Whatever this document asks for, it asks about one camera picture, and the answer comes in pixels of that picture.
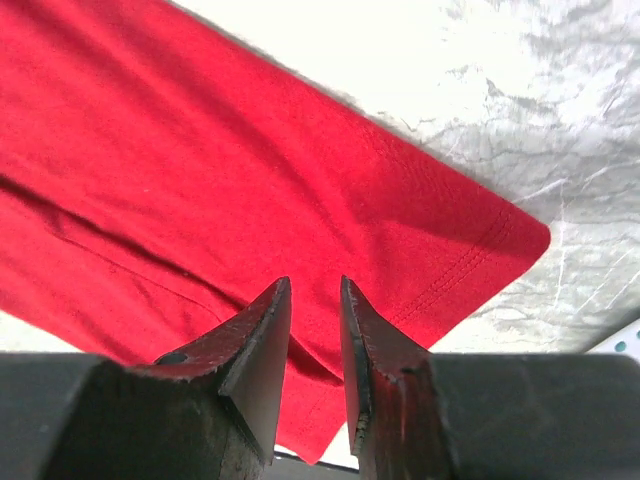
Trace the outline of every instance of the metal jaw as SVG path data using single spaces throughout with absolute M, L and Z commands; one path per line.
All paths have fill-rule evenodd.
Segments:
M 283 278 L 153 365 L 0 355 L 0 479 L 261 478 L 290 314 Z M 431 354 L 347 278 L 341 345 L 363 479 L 640 478 L 640 368 L 631 359 Z M 352 475 L 308 468 L 266 476 Z
M 0 356 L 0 478 L 260 478 L 273 455 L 290 309 L 283 278 L 150 366 Z
M 341 310 L 360 478 L 640 478 L 640 368 L 632 359 L 430 354 L 347 278 Z

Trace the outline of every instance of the white surface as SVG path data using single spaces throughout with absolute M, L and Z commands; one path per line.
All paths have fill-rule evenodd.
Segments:
M 585 351 L 638 318 L 640 2 L 179 3 L 551 226 L 433 351 Z M 64 348 L 0 317 L 0 350 Z M 324 459 L 353 464 L 340 435 Z

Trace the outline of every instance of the table surface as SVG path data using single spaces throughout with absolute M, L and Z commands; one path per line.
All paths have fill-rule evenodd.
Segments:
M 586 351 L 640 317 L 640 3 L 178 3 L 550 226 L 433 351 Z M 0 317 L 0 350 L 70 348 Z

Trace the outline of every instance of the red t-shirt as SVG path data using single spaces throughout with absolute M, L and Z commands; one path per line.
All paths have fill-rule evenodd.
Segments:
M 0 2 L 0 308 L 149 362 L 293 285 L 278 442 L 345 420 L 340 276 L 429 347 L 546 227 L 160 0 Z

